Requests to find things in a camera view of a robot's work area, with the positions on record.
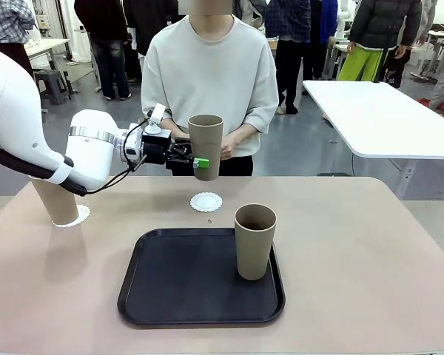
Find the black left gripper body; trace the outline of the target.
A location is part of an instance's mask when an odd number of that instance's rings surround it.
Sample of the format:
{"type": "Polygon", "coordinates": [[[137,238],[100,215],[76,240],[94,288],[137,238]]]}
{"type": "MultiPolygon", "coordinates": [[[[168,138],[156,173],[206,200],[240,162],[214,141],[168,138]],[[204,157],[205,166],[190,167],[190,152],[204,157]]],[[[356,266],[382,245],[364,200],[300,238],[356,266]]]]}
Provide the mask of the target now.
{"type": "Polygon", "coordinates": [[[164,165],[171,143],[171,132],[168,129],[162,129],[154,135],[144,132],[141,136],[141,153],[144,156],[144,162],[164,165]]]}

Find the person's left hand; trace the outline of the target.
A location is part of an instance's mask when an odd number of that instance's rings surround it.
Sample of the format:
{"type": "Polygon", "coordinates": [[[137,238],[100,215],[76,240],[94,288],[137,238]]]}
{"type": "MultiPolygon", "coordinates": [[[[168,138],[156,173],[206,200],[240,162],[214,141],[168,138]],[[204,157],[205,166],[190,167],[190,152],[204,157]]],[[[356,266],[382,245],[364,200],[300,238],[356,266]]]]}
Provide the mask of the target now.
{"type": "Polygon", "coordinates": [[[221,143],[221,160],[231,159],[235,148],[244,140],[244,128],[239,127],[223,138],[221,143]]]}

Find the person's right hand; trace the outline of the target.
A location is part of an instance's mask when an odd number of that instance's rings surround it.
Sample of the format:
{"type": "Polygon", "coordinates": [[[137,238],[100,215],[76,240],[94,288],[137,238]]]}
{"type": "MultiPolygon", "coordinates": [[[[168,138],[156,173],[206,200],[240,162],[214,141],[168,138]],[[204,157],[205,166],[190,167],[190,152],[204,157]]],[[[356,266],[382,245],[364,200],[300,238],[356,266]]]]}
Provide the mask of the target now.
{"type": "Polygon", "coordinates": [[[174,122],[170,121],[168,123],[168,127],[169,127],[169,130],[171,131],[171,136],[173,139],[176,139],[176,138],[189,139],[189,134],[187,132],[184,132],[174,122]]]}

